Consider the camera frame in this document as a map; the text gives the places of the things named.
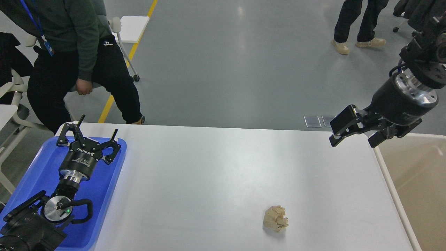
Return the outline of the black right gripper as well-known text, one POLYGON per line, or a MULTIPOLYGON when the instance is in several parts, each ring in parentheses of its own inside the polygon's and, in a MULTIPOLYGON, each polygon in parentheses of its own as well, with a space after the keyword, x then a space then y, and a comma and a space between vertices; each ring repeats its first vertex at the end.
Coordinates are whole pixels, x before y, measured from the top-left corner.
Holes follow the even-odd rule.
POLYGON ((362 110, 348 105, 330 121, 330 144, 335 147, 344 138, 363 134, 366 129, 379 130, 368 139, 375 148, 397 135, 411 132, 438 103, 436 91, 422 84, 410 71, 394 73, 375 92, 368 107, 362 110))

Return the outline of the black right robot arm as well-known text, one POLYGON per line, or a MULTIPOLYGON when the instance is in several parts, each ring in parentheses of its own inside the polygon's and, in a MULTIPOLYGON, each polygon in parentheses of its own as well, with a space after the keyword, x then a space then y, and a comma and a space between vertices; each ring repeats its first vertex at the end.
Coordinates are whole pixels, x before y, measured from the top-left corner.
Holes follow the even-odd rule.
POLYGON ((368 131, 371 147, 393 137, 402 138, 437 106, 436 90, 445 87, 445 16, 433 16, 400 51, 400 62, 373 94, 370 105, 347 106, 330 121, 330 144, 368 131))

